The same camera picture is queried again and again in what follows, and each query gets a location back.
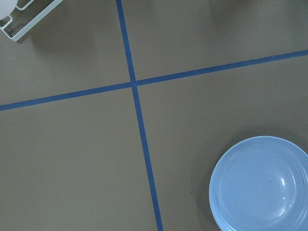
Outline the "light blue round plate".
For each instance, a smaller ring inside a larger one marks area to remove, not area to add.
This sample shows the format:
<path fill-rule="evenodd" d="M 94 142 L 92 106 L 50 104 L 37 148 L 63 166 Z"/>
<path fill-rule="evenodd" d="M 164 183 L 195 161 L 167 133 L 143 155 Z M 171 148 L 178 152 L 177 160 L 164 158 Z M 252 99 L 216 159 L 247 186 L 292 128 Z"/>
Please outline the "light blue round plate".
<path fill-rule="evenodd" d="M 218 160 L 209 203 L 222 231 L 305 231 L 308 155 L 279 137 L 243 140 Z"/>

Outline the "white cup in basket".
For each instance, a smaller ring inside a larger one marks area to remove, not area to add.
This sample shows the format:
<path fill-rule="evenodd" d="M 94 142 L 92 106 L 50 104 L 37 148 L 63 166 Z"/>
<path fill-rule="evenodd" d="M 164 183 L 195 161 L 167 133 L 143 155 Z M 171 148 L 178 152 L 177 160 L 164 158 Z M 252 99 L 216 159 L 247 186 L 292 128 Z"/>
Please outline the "white cup in basket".
<path fill-rule="evenodd" d="M 16 8 L 18 0 L 0 0 L 0 20 L 8 17 Z"/>

